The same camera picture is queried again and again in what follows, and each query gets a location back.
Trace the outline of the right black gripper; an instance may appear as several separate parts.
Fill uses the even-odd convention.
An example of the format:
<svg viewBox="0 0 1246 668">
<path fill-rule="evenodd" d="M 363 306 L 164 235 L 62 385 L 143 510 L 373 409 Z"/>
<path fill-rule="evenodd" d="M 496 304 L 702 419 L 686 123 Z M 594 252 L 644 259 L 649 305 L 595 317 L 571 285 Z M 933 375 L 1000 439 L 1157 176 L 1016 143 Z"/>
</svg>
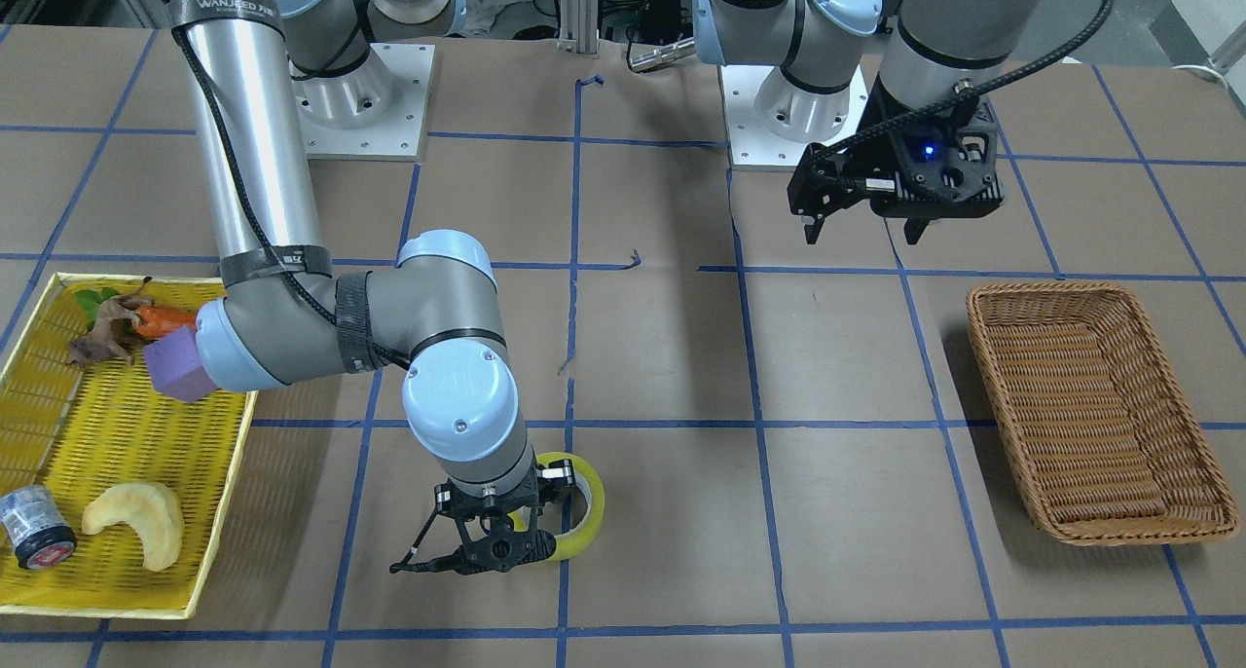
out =
<svg viewBox="0 0 1246 668">
<path fill-rule="evenodd" d="M 449 480 L 435 487 L 434 513 L 454 520 L 464 542 L 470 540 L 464 525 L 481 520 L 487 530 L 487 567 L 470 560 L 462 545 L 454 553 L 415 561 L 427 533 L 422 530 L 402 560 L 388 566 L 388 571 L 391 575 L 483 575 L 486 570 L 493 570 L 506 575 L 517 566 L 546 561 L 557 551 L 557 541 L 554 535 L 540 530 L 535 520 L 546 503 L 564 497 L 574 485 L 577 472 L 573 464 L 531 464 L 530 472 L 515 489 L 502 492 L 488 485 L 481 497 L 464 494 Z"/>
</svg>

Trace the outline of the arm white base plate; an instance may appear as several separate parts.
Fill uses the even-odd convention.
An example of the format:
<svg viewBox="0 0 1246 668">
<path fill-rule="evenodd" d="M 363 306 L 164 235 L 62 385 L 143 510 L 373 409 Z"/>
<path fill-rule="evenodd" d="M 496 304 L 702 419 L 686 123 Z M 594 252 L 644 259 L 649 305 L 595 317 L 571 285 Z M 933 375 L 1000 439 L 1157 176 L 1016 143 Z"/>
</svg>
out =
<svg viewBox="0 0 1246 668">
<path fill-rule="evenodd" d="M 867 100 L 861 69 L 836 93 L 811 93 L 776 66 L 720 66 L 721 110 L 734 169 L 791 171 L 807 145 L 858 130 Z"/>
<path fill-rule="evenodd" d="M 374 44 L 358 69 L 292 84 L 307 157 L 417 162 L 436 49 Z"/>
</svg>

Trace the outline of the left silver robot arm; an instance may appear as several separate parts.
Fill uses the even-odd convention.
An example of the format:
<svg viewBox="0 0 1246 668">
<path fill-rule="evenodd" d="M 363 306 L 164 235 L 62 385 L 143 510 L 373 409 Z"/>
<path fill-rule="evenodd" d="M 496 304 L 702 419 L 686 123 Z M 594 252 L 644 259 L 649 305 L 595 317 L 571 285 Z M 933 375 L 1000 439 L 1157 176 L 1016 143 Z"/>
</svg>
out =
<svg viewBox="0 0 1246 668">
<path fill-rule="evenodd" d="M 983 93 L 906 123 L 905 113 L 996 79 L 1040 0 L 900 0 L 861 128 L 892 130 L 832 152 L 826 135 L 792 127 L 792 103 L 849 93 L 863 46 L 883 19 L 883 0 L 693 0 L 697 54 L 706 64 L 764 65 L 776 98 L 760 106 L 766 126 L 804 145 L 787 207 L 819 241 L 836 211 L 868 202 L 905 221 L 916 243 L 937 219 L 983 218 L 1006 194 L 996 171 L 1001 128 Z"/>
</svg>

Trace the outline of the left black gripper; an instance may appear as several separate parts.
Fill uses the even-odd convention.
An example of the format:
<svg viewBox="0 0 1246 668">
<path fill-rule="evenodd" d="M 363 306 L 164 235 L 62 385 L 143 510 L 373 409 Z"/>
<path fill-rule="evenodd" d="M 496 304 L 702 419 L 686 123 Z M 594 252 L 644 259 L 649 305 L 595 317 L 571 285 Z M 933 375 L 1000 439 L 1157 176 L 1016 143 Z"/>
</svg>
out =
<svg viewBox="0 0 1246 668">
<path fill-rule="evenodd" d="M 871 199 L 882 218 L 906 219 L 906 243 L 917 246 L 931 221 L 984 218 L 1006 201 L 996 171 L 1001 127 L 986 98 L 907 123 L 871 141 L 871 167 L 896 189 Z M 805 216 L 804 237 L 816 246 L 826 218 Z"/>
</svg>

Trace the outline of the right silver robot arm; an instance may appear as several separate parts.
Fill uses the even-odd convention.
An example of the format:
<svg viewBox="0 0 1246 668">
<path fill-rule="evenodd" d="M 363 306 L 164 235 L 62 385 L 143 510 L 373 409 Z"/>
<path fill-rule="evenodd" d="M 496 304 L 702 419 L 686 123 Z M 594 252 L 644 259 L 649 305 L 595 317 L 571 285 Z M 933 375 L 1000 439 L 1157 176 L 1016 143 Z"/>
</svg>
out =
<svg viewBox="0 0 1246 668">
<path fill-rule="evenodd" d="M 216 219 L 240 216 L 238 241 L 217 234 L 226 295 L 197 317 L 206 375 L 249 393 L 404 366 L 409 425 L 449 474 L 432 513 L 455 522 L 461 545 L 421 562 L 409 551 L 392 572 L 507 572 L 579 555 L 601 526 L 601 484 L 569 454 L 535 454 L 483 246 L 426 232 L 391 272 L 334 278 L 316 219 L 299 219 L 314 201 L 277 75 L 277 1 L 162 1 L 201 88 Z"/>
</svg>

